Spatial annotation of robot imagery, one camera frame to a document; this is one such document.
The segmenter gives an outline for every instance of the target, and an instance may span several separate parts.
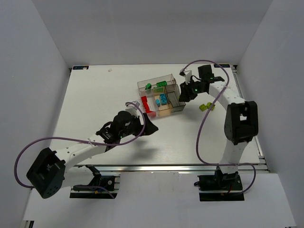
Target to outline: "yellow-green block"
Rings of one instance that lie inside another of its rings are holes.
[[[207,106],[205,106],[204,104],[202,104],[201,106],[199,106],[199,109],[204,112],[207,109]]]
[[[211,102],[208,102],[207,103],[207,108],[209,109],[211,107],[212,103]]]

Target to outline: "gray wall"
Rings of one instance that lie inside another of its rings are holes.
[[[245,97],[259,108],[259,139],[304,228],[304,1],[274,0],[239,64]]]
[[[33,0],[75,64],[237,64],[272,0]]]
[[[31,0],[0,0],[0,223],[18,228],[29,190],[13,176],[14,161],[29,142],[52,135],[68,68]],[[25,174],[41,143],[20,161]]]

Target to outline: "robotic arm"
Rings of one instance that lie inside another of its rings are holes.
[[[158,127],[152,124],[147,113],[143,116],[145,128],[141,136],[153,134]],[[60,188],[98,185],[100,174],[94,166],[77,167],[76,165],[114,148],[122,138],[128,135],[138,136],[142,129],[143,125],[137,115],[137,108],[127,105],[125,111],[120,111],[112,122],[107,122],[88,139],[91,143],[77,143],[57,151],[52,151],[50,148],[43,149],[30,167],[27,178],[44,199],[53,196]]]
[[[192,79],[192,72],[185,70],[180,75],[185,77],[185,82],[180,86],[180,102],[189,102],[199,93],[208,93],[217,97],[226,86],[222,77],[215,77],[211,65],[198,67],[199,80]],[[218,166],[214,175],[215,190],[231,186],[238,178],[238,167],[244,149],[252,138],[258,133],[257,104],[254,101],[246,101],[226,88],[219,97],[218,102],[226,109],[224,132],[227,138],[225,151],[219,164],[234,164],[231,166]]]

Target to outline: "wall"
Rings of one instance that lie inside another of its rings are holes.
[[[245,98],[259,108],[259,139],[279,174],[297,227],[304,228],[304,1],[274,0],[238,70]]]
[[[19,151],[34,139],[51,135],[61,107],[69,71],[30,0],[0,0],[0,221],[18,228],[29,190],[14,180]],[[21,159],[25,174],[42,143]]]
[[[237,64],[272,0],[33,0],[76,64]]]

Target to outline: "blue block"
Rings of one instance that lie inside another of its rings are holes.
[[[159,101],[159,99],[156,99],[155,102],[156,102],[158,107],[161,106],[161,102]]]
[[[166,105],[167,104],[167,98],[165,94],[160,94],[160,100],[161,100],[161,104],[162,105]]]

